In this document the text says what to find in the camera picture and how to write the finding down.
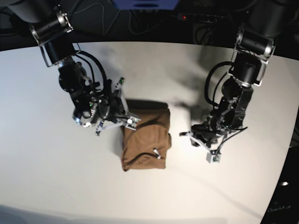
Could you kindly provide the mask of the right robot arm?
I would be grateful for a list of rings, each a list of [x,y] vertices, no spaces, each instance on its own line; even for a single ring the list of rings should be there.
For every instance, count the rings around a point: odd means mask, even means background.
[[[73,26],[57,0],[2,0],[0,4],[28,23],[46,66],[58,66],[59,84],[70,95],[77,124],[96,126],[96,135],[105,129],[105,121],[111,122],[108,128],[136,130],[140,118],[128,109],[124,78],[113,84],[97,58],[75,50],[68,37]]]

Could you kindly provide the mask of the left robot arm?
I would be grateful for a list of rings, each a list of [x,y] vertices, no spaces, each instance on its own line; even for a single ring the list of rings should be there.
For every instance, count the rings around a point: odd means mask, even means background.
[[[274,55],[277,37],[290,19],[293,0],[258,0],[250,7],[248,17],[239,26],[231,60],[216,64],[209,71],[204,85],[204,97],[213,108],[203,123],[182,132],[195,147],[207,150],[209,163],[220,162],[223,145],[246,130],[243,121],[252,99],[253,85],[260,86],[270,58]],[[209,97],[212,75],[223,66],[225,73],[219,103]]]

